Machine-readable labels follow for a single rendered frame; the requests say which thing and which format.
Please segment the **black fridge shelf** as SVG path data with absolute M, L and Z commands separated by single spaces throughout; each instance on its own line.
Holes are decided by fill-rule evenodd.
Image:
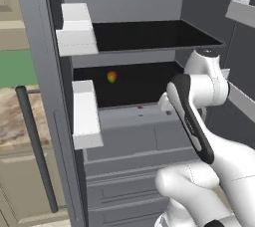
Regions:
M 94 23 L 93 27 L 100 52 L 223 45 L 183 20 Z

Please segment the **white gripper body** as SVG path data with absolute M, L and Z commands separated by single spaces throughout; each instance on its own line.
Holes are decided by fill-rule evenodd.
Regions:
M 162 112 L 172 112 L 174 110 L 173 105 L 168 99 L 167 92 L 161 95 L 157 105 Z

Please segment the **red and green mango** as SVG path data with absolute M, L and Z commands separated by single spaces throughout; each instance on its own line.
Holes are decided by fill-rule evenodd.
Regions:
M 107 74 L 108 81 L 114 84 L 118 78 L 118 73 L 116 71 L 109 71 Z

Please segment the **beige wall cupboards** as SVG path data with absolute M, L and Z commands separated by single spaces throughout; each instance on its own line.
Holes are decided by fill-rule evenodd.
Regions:
M 0 51 L 28 48 L 19 0 L 0 0 Z

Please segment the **white door bin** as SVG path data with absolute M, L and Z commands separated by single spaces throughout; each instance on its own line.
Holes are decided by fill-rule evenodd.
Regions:
M 61 57 L 99 52 L 89 9 L 86 3 L 63 3 L 63 28 L 56 31 Z
M 92 80 L 72 82 L 75 150 L 103 146 L 97 97 Z
M 255 101 L 244 94 L 240 89 L 230 85 L 229 101 L 231 101 L 241 112 L 243 112 L 249 119 L 255 122 Z
M 231 0 L 225 17 L 255 28 L 255 6 L 249 0 Z

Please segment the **grey fridge door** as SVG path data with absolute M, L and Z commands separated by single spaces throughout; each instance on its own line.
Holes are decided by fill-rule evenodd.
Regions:
M 73 69 L 60 57 L 62 0 L 19 0 L 72 227 L 89 227 L 84 157 L 73 144 Z
M 230 1 L 206 0 L 208 33 L 225 44 L 217 51 L 222 68 L 231 69 L 230 82 L 255 102 L 255 30 L 225 17 Z M 255 112 L 255 104 L 248 112 Z M 207 122 L 216 134 L 255 148 L 255 121 L 231 101 L 211 108 Z

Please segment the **beige base cupboards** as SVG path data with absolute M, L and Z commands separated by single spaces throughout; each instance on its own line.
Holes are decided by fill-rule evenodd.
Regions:
M 0 151 L 0 208 L 11 227 L 31 227 L 69 218 L 55 153 L 43 147 L 58 205 L 53 213 L 31 148 Z

